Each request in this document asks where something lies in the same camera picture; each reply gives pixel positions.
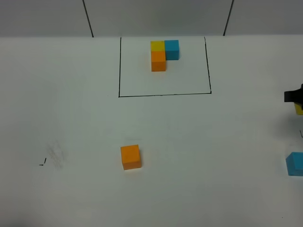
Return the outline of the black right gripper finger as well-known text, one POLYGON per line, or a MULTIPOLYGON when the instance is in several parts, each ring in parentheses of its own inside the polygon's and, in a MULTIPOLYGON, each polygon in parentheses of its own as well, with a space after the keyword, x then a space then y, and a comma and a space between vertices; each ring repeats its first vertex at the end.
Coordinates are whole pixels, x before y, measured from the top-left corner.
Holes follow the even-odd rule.
POLYGON ((301 87, 297 90, 285 91, 284 102, 303 104, 303 84, 301 84, 301 87))

